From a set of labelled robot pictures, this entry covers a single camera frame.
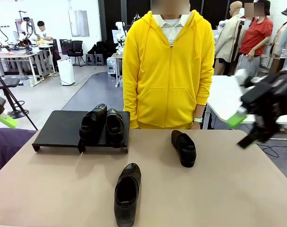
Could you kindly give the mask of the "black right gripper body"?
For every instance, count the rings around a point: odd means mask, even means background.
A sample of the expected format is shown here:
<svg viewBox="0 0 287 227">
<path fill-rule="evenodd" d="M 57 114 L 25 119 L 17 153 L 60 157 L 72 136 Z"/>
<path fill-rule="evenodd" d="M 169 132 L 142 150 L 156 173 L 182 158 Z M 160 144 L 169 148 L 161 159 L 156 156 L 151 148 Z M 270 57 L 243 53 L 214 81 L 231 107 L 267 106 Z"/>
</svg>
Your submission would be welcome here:
<svg viewBox="0 0 287 227">
<path fill-rule="evenodd" d="M 241 96 L 248 114 L 265 118 L 287 115 L 287 70 L 268 75 Z"/>
</svg>

